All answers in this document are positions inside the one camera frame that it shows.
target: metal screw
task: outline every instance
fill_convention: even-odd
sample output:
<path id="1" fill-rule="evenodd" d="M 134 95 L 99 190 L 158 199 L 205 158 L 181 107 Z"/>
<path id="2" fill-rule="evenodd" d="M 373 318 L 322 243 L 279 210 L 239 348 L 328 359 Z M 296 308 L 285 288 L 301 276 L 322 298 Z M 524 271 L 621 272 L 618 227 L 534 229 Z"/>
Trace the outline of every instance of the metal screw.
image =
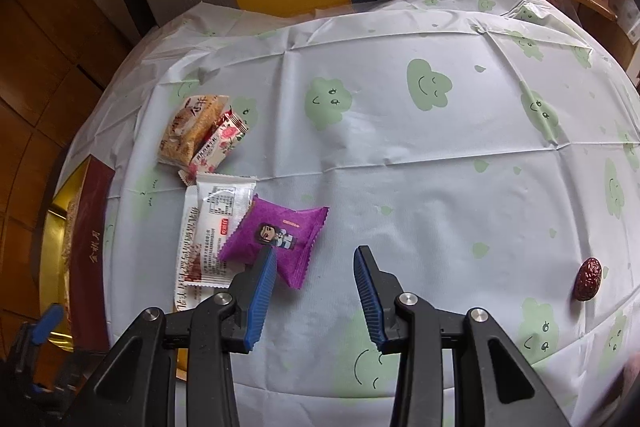
<path id="1" fill-rule="evenodd" d="M 158 308 L 147 308 L 142 312 L 142 318 L 146 321 L 154 321 L 160 316 L 160 310 Z"/>
<path id="2" fill-rule="evenodd" d="M 406 306 L 413 306 L 418 301 L 418 298 L 413 293 L 405 292 L 398 296 L 398 300 Z"/>
<path id="3" fill-rule="evenodd" d="M 471 318 L 476 322 L 484 322 L 489 318 L 489 314 L 482 308 L 475 308 L 471 310 Z"/>
<path id="4" fill-rule="evenodd" d="M 233 300 L 233 297 L 231 296 L 231 294 L 227 292 L 220 292 L 213 295 L 213 302 L 221 306 L 226 306 L 232 300 Z"/>

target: white tablecloth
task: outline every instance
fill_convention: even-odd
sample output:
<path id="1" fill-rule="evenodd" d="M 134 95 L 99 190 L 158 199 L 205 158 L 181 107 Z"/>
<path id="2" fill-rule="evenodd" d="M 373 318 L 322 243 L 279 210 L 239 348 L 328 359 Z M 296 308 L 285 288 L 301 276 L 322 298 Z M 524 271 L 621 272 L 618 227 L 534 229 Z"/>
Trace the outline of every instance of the white tablecloth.
<path id="1" fill-rule="evenodd" d="M 344 12 L 291 25 L 201 4 L 118 70 L 60 178 L 89 153 L 116 170 L 111 341 L 148 306 L 172 311 L 184 186 L 156 163 L 164 126 L 187 94 L 226 94 L 252 128 L 222 172 L 257 176 L 277 204 L 331 207 L 302 290 L 278 280 L 261 340 L 233 358 L 244 425 L 388 425 L 398 357 L 378 359 L 369 342 L 357 245 L 437 308 L 487 309 L 581 425 L 640 345 L 632 84 L 543 0 Z M 578 303 L 590 256 L 606 277 Z M 444 378 L 452 425 L 449 359 Z"/>

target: white snack package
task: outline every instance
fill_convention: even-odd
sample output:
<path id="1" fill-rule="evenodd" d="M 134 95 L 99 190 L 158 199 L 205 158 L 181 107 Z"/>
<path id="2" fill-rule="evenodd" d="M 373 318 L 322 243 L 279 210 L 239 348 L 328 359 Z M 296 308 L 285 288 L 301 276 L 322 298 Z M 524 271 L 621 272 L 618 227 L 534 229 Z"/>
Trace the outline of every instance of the white snack package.
<path id="1" fill-rule="evenodd" d="M 198 188 L 196 185 L 187 187 L 184 194 L 184 207 L 182 209 L 182 224 L 180 226 L 180 239 L 178 240 L 178 255 L 175 264 L 175 289 L 174 305 L 179 312 L 195 308 L 204 299 L 213 295 L 214 289 L 205 286 L 187 286 L 184 278 L 187 275 L 187 265 L 200 205 L 198 204 Z"/>
<path id="2" fill-rule="evenodd" d="M 218 261 L 218 252 L 251 206 L 256 179 L 199 173 L 200 211 L 184 282 L 187 286 L 227 288 L 244 264 Z"/>

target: open box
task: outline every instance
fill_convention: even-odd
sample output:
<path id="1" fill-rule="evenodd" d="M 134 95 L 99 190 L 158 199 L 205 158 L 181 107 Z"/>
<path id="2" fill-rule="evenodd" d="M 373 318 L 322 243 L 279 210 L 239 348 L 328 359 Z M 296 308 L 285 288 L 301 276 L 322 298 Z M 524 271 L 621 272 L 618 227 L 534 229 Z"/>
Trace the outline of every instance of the open box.
<path id="1" fill-rule="evenodd" d="M 47 209 L 40 257 L 40 312 L 52 303 L 64 304 L 65 316 L 49 340 L 66 351 L 75 347 L 92 353 L 109 350 L 102 285 L 102 234 L 113 175 L 113 169 L 88 156 L 62 185 Z M 73 200 L 77 201 L 76 217 L 65 266 L 63 240 Z"/>

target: purple snack package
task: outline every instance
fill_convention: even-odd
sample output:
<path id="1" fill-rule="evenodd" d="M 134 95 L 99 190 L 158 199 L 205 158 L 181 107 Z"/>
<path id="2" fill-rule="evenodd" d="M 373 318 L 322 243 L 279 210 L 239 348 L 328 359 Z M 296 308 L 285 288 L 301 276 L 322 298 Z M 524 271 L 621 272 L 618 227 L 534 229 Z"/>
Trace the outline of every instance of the purple snack package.
<path id="1" fill-rule="evenodd" d="M 278 273 L 287 285 L 299 290 L 328 206 L 291 210 L 254 196 L 249 212 L 218 253 L 219 261 L 253 264 L 264 245 L 278 258 Z"/>

